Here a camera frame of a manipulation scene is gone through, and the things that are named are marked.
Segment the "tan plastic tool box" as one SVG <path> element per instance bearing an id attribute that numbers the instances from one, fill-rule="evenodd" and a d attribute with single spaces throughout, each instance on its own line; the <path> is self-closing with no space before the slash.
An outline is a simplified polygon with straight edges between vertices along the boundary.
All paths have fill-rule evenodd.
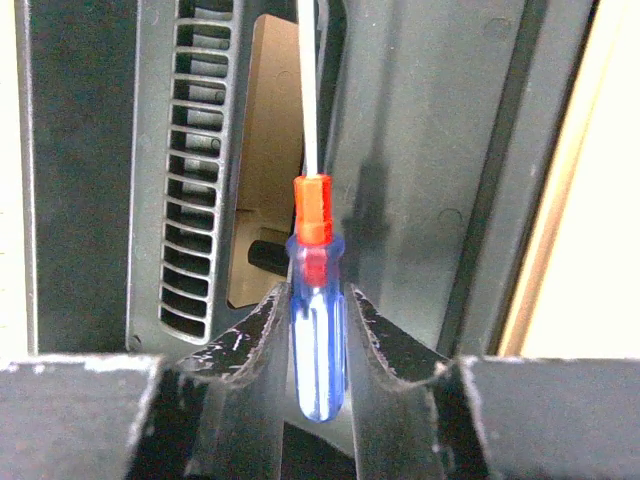
<path id="1" fill-rule="evenodd" d="M 1 351 L 28 347 L 16 9 L 1 5 Z M 495 348 L 530 357 L 639 353 L 639 5 L 596 10 Z"/>

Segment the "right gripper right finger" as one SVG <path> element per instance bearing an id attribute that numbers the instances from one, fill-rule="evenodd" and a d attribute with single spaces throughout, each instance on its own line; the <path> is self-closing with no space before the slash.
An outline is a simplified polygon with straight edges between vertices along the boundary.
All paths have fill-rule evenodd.
<path id="1" fill-rule="evenodd" d="M 347 360 L 360 479 L 472 479 L 475 427 L 459 364 L 347 288 Z"/>

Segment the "red blue screwdriver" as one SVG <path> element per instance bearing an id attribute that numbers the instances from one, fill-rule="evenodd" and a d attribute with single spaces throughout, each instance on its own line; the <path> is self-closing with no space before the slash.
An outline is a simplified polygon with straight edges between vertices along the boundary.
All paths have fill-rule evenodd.
<path id="1" fill-rule="evenodd" d="M 333 231 L 331 177 L 320 170 L 315 3 L 298 1 L 304 173 L 295 178 L 295 233 L 287 242 L 294 376 L 298 405 L 310 421 L 339 413 L 346 391 L 344 299 L 339 260 L 344 241 Z"/>

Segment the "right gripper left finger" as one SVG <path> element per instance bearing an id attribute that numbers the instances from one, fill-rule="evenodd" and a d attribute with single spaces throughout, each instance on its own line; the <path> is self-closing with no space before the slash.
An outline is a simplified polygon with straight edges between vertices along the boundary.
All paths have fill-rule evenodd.
<path id="1" fill-rule="evenodd" d="M 240 322 L 177 362 L 204 389 L 188 478 L 280 477 L 289 298 L 290 285 L 277 284 Z"/>

